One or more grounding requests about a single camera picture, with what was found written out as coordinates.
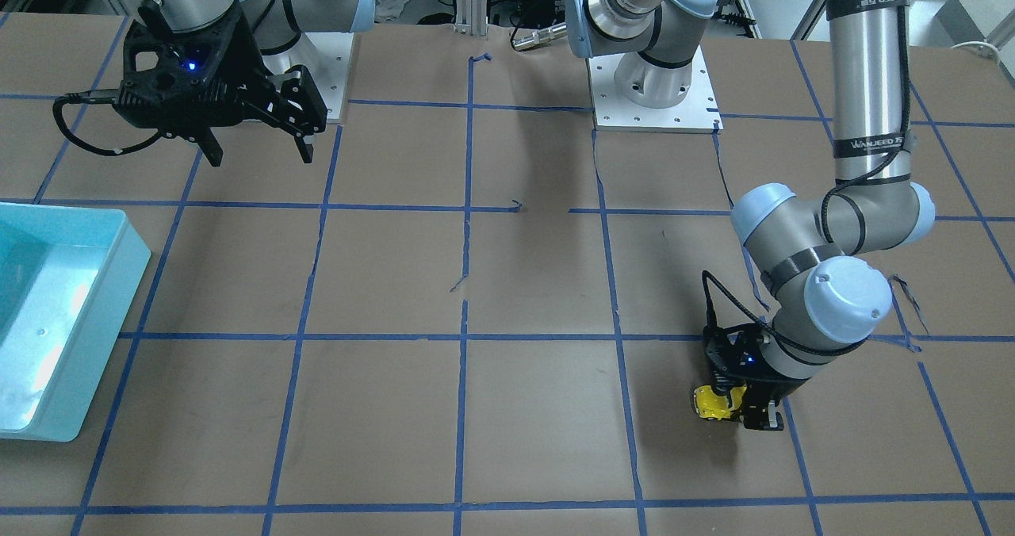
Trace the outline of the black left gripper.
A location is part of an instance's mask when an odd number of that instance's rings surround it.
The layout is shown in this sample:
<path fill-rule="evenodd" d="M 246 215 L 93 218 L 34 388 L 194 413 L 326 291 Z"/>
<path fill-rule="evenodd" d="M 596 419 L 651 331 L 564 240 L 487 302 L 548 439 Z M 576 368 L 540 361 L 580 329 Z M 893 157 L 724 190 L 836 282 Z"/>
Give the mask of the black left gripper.
<path fill-rule="evenodd" d="M 805 381 L 790 378 L 764 360 L 764 331 L 758 325 L 704 327 L 704 351 L 710 370 L 710 391 L 729 396 L 733 387 L 747 385 L 742 398 L 742 425 L 754 431 L 783 431 L 777 406 Z"/>

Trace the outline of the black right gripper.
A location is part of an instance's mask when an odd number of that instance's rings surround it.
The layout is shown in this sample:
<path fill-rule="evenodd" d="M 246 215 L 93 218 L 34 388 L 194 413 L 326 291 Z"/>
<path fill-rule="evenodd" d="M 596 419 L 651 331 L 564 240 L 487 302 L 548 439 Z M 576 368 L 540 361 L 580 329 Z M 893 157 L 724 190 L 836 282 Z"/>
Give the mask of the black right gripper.
<path fill-rule="evenodd" d="M 113 109 L 143 130 L 189 137 L 211 168 L 224 149 L 213 127 L 244 118 L 287 132 L 303 163 L 327 127 L 327 106 L 304 65 L 267 74 L 243 7 L 234 1 L 221 18 L 187 34 L 170 29 L 166 9 L 142 1 L 140 19 L 124 40 L 124 74 Z"/>

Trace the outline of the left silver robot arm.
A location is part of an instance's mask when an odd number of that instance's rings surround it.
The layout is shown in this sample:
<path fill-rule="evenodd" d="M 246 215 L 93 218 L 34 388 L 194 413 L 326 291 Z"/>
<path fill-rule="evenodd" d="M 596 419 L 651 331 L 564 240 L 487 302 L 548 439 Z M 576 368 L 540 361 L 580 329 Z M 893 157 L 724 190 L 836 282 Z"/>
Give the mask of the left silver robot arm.
<path fill-rule="evenodd" d="M 862 254 L 906 246 L 932 229 L 936 207 L 911 181 L 910 0 L 828 0 L 835 118 L 833 188 L 805 201 L 783 183 L 733 204 L 741 246 L 776 299 L 769 322 L 718 325 L 706 302 L 710 383 L 692 394 L 705 420 L 783 429 L 779 403 L 858 349 L 893 304 L 891 284 Z M 671 109 L 692 88 L 692 63 L 718 0 L 566 0 L 577 58 L 619 56 L 623 100 Z"/>

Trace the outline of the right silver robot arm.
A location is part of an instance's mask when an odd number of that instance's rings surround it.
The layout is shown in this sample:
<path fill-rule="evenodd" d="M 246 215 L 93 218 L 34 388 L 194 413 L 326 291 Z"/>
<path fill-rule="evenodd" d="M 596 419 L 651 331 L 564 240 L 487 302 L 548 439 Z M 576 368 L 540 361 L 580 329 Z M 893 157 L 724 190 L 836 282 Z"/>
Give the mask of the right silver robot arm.
<path fill-rule="evenodd" d="M 217 128 L 260 121 L 286 132 L 304 163 L 337 120 L 334 60 L 312 34 L 369 30 L 376 0 L 120 0 L 132 23 L 113 110 L 156 138 L 196 144 L 218 168 Z"/>

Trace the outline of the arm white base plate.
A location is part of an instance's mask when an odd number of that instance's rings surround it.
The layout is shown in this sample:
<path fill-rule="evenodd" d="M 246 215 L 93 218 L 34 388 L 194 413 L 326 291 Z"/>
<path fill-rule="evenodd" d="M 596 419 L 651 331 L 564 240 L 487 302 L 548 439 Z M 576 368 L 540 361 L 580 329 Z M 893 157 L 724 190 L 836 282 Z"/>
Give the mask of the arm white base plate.
<path fill-rule="evenodd" d="M 688 65 L 667 69 L 638 53 L 587 60 L 595 128 L 612 132 L 721 132 L 703 50 Z"/>
<path fill-rule="evenodd" d="M 275 74 L 294 65 L 309 69 L 327 109 L 327 122 L 340 124 L 346 106 L 355 44 L 354 34 L 301 34 L 285 51 L 263 56 Z"/>

